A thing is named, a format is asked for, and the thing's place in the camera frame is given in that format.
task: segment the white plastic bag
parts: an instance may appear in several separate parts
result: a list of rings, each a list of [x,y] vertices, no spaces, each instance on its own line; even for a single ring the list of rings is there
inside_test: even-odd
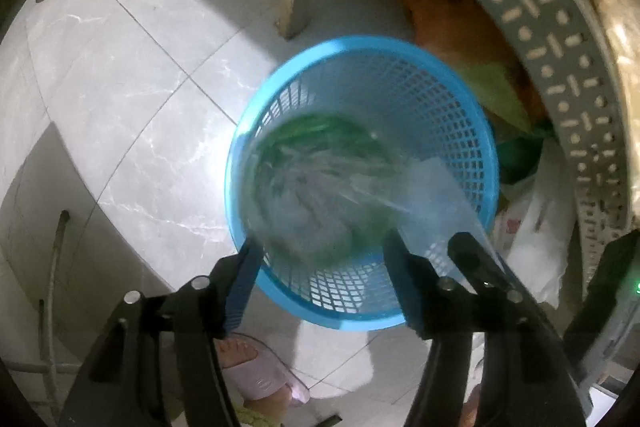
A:
[[[524,206],[526,213],[521,218]],[[547,139],[532,189],[500,213],[493,233],[498,251],[539,303],[558,307],[575,220],[574,186],[568,165],[558,143]]]
[[[449,239],[458,232],[469,232],[497,260],[478,214],[440,158],[410,160],[398,208],[402,208],[398,225],[406,247],[429,259],[441,277],[465,280],[447,254]]]

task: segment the basket rim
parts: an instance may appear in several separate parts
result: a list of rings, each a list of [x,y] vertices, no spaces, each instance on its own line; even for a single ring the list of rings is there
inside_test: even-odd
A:
[[[235,170],[236,166],[241,162],[244,146],[252,138],[252,133],[259,125],[263,113],[274,102],[282,89],[303,71],[328,58],[359,50],[387,52],[396,58],[404,58],[413,64],[422,64],[425,70],[435,76],[439,82],[450,90],[456,99],[465,105],[465,108],[473,108],[476,111],[477,114],[475,116],[480,118],[475,120],[478,121],[478,125],[481,127],[480,131],[482,131],[482,133],[479,133],[479,140],[481,141],[481,146],[489,151],[490,156],[483,159],[484,164],[488,166],[486,168],[487,175],[484,179],[484,190],[488,194],[495,195],[491,201],[488,201],[488,198],[482,201],[484,215],[479,217],[485,230],[489,230],[491,227],[498,201],[497,151],[491,127],[471,90],[442,61],[409,42],[379,36],[347,36],[317,44],[295,55],[277,68],[254,94],[238,121],[226,161],[224,187],[226,220],[231,238],[238,250],[242,247],[246,236],[239,217],[238,202],[233,197],[238,174]],[[380,315],[347,314],[346,312],[335,312],[319,308],[305,301],[302,297],[295,295],[284,284],[280,283],[271,274],[270,270],[266,269],[264,264],[260,267],[256,283],[271,300],[286,311],[306,321],[327,328],[347,331],[372,331],[404,323],[404,315],[401,311]]]

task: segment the orange object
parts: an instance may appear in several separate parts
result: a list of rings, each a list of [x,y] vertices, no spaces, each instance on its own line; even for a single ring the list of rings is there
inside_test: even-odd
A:
[[[533,125],[548,119],[536,87],[491,17],[476,0],[402,0],[417,46],[451,68],[502,64]]]

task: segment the plastic bag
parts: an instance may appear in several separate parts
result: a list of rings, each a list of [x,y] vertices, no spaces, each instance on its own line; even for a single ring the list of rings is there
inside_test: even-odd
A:
[[[289,265],[335,266],[378,247],[392,226],[401,157],[343,116],[269,127],[242,171],[245,230]]]
[[[558,307],[569,242],[576,221],[574,186],[561,147],[543,143],[530,190],[498,214],[494,244],[538,302]]]
[[[498,259],[439,158],[403,157],[343,116],[303,114],[263,131],[242,168],[241,218],[272,259],[322,269],[380,251],[396,227],[440,276],[464,278],[449,239],[470,232]]]
[[[410,160],[401,186],[400,235],[408,250],[429,259],[438,275],[465,280],[447,254],[449,239],[458,232],[469,232],[497,261],[476,211],[440,158]]]

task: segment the green plastic bag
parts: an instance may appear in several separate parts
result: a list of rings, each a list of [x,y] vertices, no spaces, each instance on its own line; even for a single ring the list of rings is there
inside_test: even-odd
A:
[[[394,219],[401,157],[337,114],[265,128],[245,156],[240,212],[272,261],[325,268],[381,244]]]

